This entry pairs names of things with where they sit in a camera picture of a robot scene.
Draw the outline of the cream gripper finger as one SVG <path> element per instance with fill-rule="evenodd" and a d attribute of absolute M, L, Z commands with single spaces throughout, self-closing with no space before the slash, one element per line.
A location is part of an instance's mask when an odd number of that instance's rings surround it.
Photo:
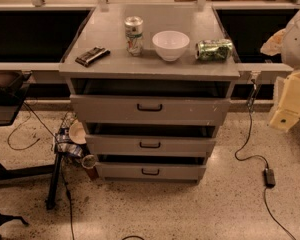
<path fill-rule="evenodd" d="M 269 126 L 287 132 L 300 119 L 300 70 L 276 79 L 273 99 Z"/>

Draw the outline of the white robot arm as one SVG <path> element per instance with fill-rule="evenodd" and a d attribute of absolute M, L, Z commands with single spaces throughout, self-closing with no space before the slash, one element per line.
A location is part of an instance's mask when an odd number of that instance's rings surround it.
<path fill-rule="evenodd" d="M 284 29 L 277 31 L 260 48 L 265 55 L 281 55 L 293 72 L 283 80 L 279 100 L 272 108 L 269 125 L 287 132 L 300 119 L 300 10 Z"/>

